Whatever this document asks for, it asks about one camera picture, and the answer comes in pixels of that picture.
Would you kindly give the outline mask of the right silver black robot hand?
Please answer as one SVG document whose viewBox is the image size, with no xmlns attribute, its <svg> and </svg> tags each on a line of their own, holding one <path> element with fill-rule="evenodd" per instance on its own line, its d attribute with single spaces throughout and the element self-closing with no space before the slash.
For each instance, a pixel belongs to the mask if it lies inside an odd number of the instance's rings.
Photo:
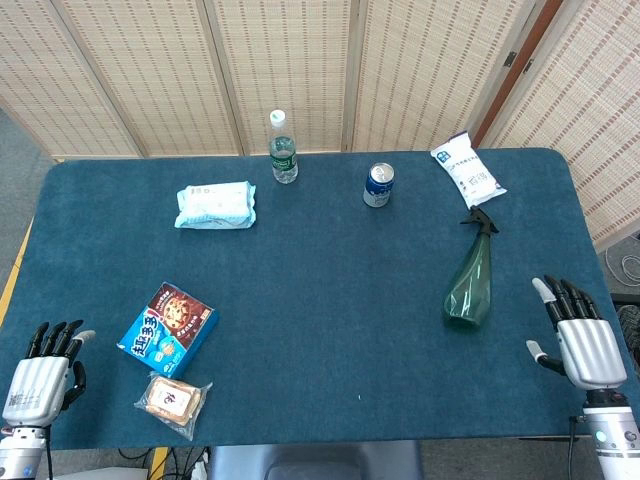
<svg viewBox="0 0 640 480">
<path fill-rule="evenodd" d="M 532 279 L 551 320 L 561 357 L 549 356 L 535 340 L 526 347 L 534 361 L 584 391 L 614 389 L 627 380 L 611 324 L 592 297 L 571 282 L 546 275 Z"/>
</svg>

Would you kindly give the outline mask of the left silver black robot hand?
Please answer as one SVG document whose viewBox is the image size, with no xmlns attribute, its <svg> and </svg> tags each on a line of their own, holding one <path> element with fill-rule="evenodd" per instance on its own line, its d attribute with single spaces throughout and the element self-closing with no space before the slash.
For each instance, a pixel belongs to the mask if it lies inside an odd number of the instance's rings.
<svg viewBox="0 0 640 480">
<path fill-rule="evenodd" d="M 84 365 L 77 359 L 83 345 L 96 336 L 78 329 L 81 320 L 40 324 L 19 361 L 9 387 L 2 418 L 14 428 L 45 428 L 86 390 Z"/>
</svg>

